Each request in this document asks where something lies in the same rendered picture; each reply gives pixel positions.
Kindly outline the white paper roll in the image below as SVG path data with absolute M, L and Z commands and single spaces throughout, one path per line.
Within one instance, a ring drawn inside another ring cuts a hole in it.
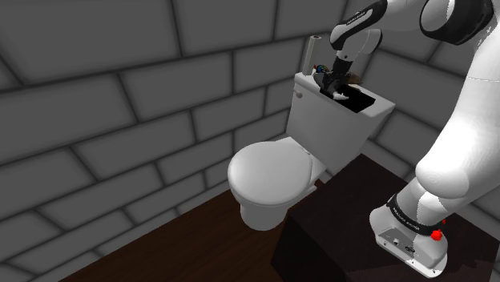
M 312 35 L 309 38 L 305 57 L 304 57 L 304 64 L 302 67 L 302 74 L 307 76 L 311 75 L 313 72 L 313 60 L 316 54 L 316 49 L 319 44 L 319 41 L 321 40 L 321 36 L 319 35 Z

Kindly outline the white toilet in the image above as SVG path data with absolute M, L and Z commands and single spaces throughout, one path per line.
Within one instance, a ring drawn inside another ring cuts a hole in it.
M 297 73 L 286 138 L 247 145 L 232 157 L 228 182 L 250 228 L 267 231 L 279 225 L 291 206 L 315 191 L 320 175 L 335 175 L 358 156 L 395 108 L 364 87 L 350 88 L 367 103 L 354 95 L 331 99 L 311 75 Z

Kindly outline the dark robot stand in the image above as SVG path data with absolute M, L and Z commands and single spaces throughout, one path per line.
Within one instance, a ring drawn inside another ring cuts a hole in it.
M 500 241 L 459 215 L 446 220 L 448 262 L 436 278 L 377 244 L 369 214 L 405 185 L 359 155 L 289 212 L 271 265 L 284 282 L 493 282 Z

